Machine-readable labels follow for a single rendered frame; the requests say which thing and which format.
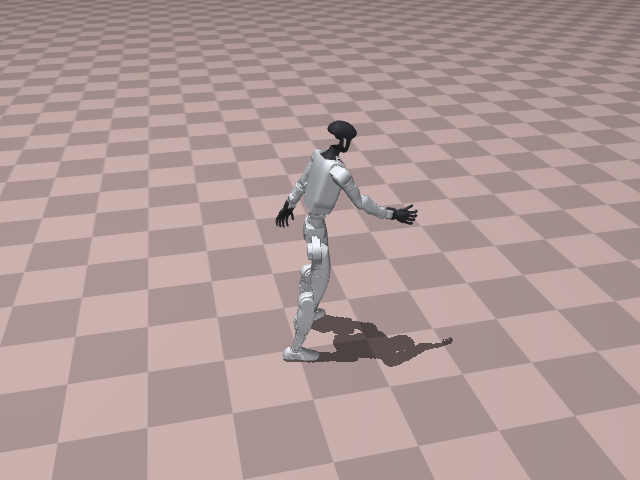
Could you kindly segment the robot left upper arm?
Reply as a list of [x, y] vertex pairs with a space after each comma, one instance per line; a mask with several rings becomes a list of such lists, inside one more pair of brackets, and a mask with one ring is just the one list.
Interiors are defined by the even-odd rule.
[[309, 173], [310, 173], [310, 169], [311, 169], [311, 165], [312, 165], [313, 159], [314, 159], [315, 155], [316, 155], [319, 151], [323, 151], [323, 150], [315, 149], [315, 150], [313, 151], [313, 153], [312, 153], [312, 157], [311, 157], [311, 160], [310, 160], [310, 162], [308, 163], [308, 165], [307, 165], [307, 167], [306, 167], [306, 169], [305, 169], [304, 173], [302, 174], [302, 176], [301, 176], [301, 178], [300, 178], [300, 183], [301, 183], [301, 185], [302, 185], [302, 187], [303, 187], [304, 189], [306, 189], [306, 185], [307, 185], [307, 181], [308, 181], [308, 177], [309, 177]]

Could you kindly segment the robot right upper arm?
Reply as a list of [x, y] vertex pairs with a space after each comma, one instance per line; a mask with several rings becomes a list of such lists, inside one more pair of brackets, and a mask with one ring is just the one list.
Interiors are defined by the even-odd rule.
[[330, 170], [329, 174], [332, 176], [335, 184], [343, 189], [356, 208], [365, 209], [361, 202], [362, 198], [367, 195], [360, 195], [360, 191], [354, 183], [352, 175], [346, 168], [337, 165]]

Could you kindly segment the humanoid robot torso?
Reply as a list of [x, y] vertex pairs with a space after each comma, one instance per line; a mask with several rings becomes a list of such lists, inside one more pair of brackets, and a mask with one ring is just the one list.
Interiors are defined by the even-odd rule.
[[319, 151], [313, 159], [305, 189], [304, 204], [310, 211], [303, 225], [303, 235], [307, 244], [311, 236], [320, 236], [320, 243], [324, 241], [324, 218], [331, 213], [342, 189], [335, 184], [329, 172], [337, 165], [346, 168], [339, 156], [336, 156], [336, 160], [326, 160], [320, 154], [322, 152], [325, 151]]

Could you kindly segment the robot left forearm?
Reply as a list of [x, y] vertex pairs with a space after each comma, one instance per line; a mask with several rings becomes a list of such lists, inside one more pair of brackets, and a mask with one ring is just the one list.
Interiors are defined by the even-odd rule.
[[288, 195], [288, 198], [286, 199], [286, 201], [288, 200], [288, 202], [289, 202], [288, 209], [295, 208], [296, 204], [299, 202], [300, 198], [302, 197], [302, 195], [304, 193], [305, 193], [305, 189], [302, 187], [302, 185], [300, 183], [300, 179], [299, 179], [297, 181], [297, 183], [295, 184], [294, 189], [292, 190], [292, 192]]

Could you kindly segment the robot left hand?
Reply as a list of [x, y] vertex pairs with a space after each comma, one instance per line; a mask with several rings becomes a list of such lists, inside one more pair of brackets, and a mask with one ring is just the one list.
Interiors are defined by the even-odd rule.
[[[278, 214], [278, 216], [277, 216], [277, 218], [276, 218], [276, 225], [277, 225], [277, 227], [278, 227], [278, 220], [279, 220], [279, 226], [280, 226], [280, 227], [281, 227], [281, 220], [282, 220], [282, 226], [283, 226], [283, 228], [285, 228], [285, 226], [284, 226], [284, 220], [286, 221], [286, 225], [287, 225], [287, 227], [288, 227], [288, 226], [289, 226], [289, 225], [288, 225], [288, 217], [290, 216], [290, 214], [291, 214], [291, 218], [292, 218], [292, 220], [294, 220], [294, 216], [293, 216], [293, 212], [292, 212], [292, 211], [294, 210], [294, 208], [288, 209], [288, 206], [289, 206], [289, 202], [288, 202], [288, 200], [287, 200], [287, 201], [285, 202], [285, 204], [284, 204], [284, 208], [282, 208], [282, 209], [280, 210], [280, 212], [279, 212], [279, 214]], [[285, 217], [286, 217], [286, 218], [285, 218]]]

